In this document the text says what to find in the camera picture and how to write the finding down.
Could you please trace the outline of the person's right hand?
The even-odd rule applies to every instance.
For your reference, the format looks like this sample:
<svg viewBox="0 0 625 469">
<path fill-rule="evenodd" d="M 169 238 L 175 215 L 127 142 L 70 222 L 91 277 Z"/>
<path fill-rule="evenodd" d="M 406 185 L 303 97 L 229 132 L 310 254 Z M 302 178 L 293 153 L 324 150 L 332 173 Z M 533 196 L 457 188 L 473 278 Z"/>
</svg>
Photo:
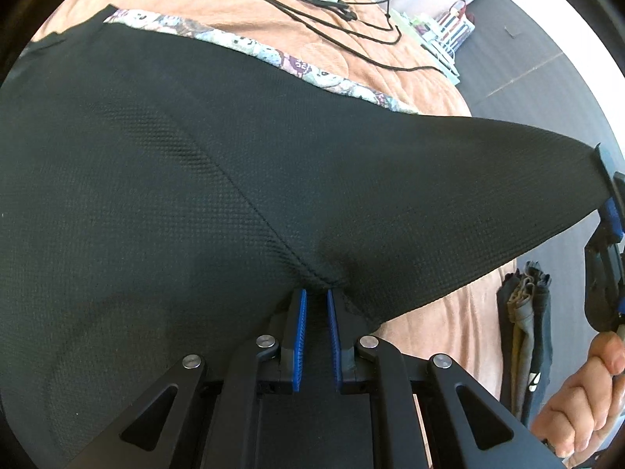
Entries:
<svg viewBox="0 0 625 469">
<path fill-rule="evenodd" d="M 600 333 L 586 362 L 535 417 L 531 432 L 573 468 L 600 449 L 623 410 L 624 341 L 612 331 Z"/>
</svg>

